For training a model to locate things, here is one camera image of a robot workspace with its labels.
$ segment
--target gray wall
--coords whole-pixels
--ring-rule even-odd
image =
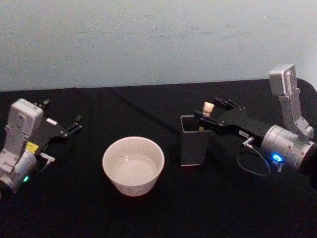
[[[3,0],[0,90],[263,78],[317,85],[315,0]]]

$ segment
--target black tablecloth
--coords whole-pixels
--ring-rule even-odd
[[[317,92],[299,80],[302,114],[317,128]],[[50,98],[45,117],[68,126],[81,114],[82,131],[46,153],[56,161],[0,204],[4,237],[316,237],[317,194],[309,178],[285,168],[260,178],[237,166],[235,136],[214,136],[202,166],[179,164],[180,116],[214,97],[244,105],[250,115],[283,126],[268,80],[0,93],[0,143],[9,106],[19,98]],[[102,169],[114,141],[143,136],[165,155],[146,195],[121,195]]]

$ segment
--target yellow label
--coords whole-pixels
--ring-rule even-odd
[[[33,143],[30,142],[30,141],[28,141],[28,143],[26,144],[26,149],[27,149],[30,153],[32,153],[32,154],[34,154],[35,151],[36,151],[38,148],[39,148],[38,145],[33,144]]]

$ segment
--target white bowl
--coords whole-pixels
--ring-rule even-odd
[[[149,192],[164,166],[164,154],[153,141],[137,136],[110,145],[103,157],[103,169],[124,195],[141,196]]]

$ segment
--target green led light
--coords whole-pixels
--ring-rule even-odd
[[[27,180],[29,180],[29,177],[28,177],[28,176],[26,176],[26,177],[24,178],[23,182],[26,182]]]

